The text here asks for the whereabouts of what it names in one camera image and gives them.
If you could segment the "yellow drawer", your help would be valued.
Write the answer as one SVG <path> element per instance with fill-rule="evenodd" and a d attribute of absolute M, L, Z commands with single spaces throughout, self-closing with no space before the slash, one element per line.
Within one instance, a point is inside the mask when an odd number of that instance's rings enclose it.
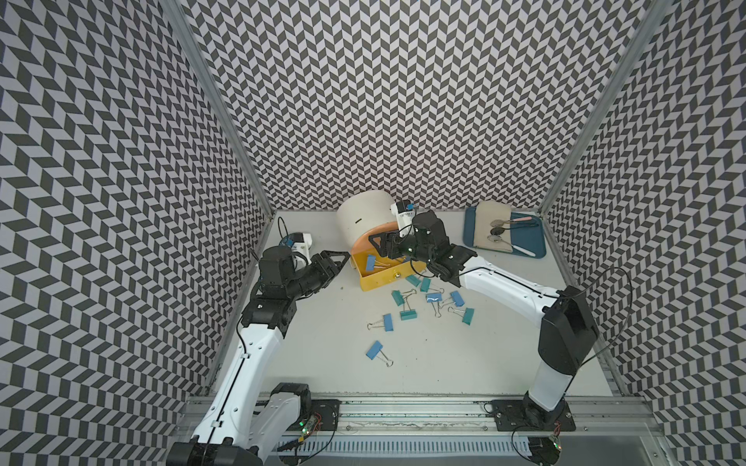
<path fill-rule="evenodd" d="M 365 261 L 369 254 L 377 256 L 380 260 L 388 263 L 389 268 L 378 270 L 373 273 L 365 271 Z M 409 262 L 408 259 L 398 258 L 390 259 L 378 256 L 375 248 L 359 252 L 358 254 L 352 254 L 353 266 L 359 274 L 359 285 L 362 291 L 372 291 L 384 285 L 389 285 L 399 280 L 406 279 L 407 276 L 417 275 L 425 272 L 425 264 L 423 262 L 414 261 Z"/>

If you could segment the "blue binder clip pile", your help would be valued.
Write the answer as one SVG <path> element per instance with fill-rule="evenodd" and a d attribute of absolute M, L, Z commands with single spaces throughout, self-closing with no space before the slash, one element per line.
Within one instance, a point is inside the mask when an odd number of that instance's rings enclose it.
<path fill-rule="evenodd" d="M 383 270 L 389 268 L 390 265 L 378 258 L 377 256 L 373 256 L 373 254 L 369 254 L 367 256 L 365 261 L 365 271 L 366 272 L 375 272 L 378 270 Z"/>

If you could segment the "cream round drawer cabinet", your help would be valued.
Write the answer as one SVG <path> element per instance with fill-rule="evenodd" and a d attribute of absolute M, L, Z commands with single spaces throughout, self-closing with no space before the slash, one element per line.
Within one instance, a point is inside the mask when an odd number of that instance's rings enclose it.
<path fill-rule="evenodd" d="M 342 203 L 336 212 L 336 219 L 349 252 L 355 242 L 353 230 L 356 223 L 377 226 L 391 221 L 396 222 L 396 217 L 390 208 L 392 204 L 394 204 L 394 198 L 383 190 L 361 192 Z"/>

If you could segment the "orange pink top drawer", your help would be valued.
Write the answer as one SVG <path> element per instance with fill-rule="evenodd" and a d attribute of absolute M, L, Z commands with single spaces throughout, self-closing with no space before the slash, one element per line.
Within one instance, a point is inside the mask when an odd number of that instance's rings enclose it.
<path fill-rule="evenodd" d="M 351 254 L 358 254 L 359 252 L 364 252 L 365 250 L 372 249 L 372 245 L 369 242 L 369 237 L 371 235 L 392 232 L 396 230 L 398 230 L 398 226 L 395 221 L 391 221 L 390 223 L 382 223 L 377 226 L 365 226 L 362 223 L 356 223 L 353 230 L 355 242 L 353 242 L 351 246 Z"/>

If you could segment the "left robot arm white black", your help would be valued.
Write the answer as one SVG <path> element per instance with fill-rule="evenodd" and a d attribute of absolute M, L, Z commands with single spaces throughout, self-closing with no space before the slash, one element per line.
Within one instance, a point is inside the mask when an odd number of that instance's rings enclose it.
<path fill-rule="evenodd" d="M 344 269 L 349 252 L 324 250 L 295 267 L 287 246 L 262 253 L 258 281 L 244 308 L 238 345 L 227 375 L 190 440 L 176 442 L 168 465 L 262 465 L 289 427 L 311 417 L 308 384 L 281 383 L 258 409 L 265 372 L 285 341 L 298 301 L 309 298 Z"/>

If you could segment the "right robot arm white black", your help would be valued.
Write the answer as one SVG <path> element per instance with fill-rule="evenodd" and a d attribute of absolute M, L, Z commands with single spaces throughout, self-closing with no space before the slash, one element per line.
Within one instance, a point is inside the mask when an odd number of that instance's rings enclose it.
<path fill-rule="evenodd" d="M 521 418 L 533 430 L 560 424 L 567 408 L 565 394 L 600 337 L 583 291 L 532 283 L 452 243 L 433 211 L 415 215 L 407 226 L 371 234 L 367 241 L 379 256 L 423 262 L 435 278 L 479 292 L 534 324 L 540 363 L 524 395 Z"/>

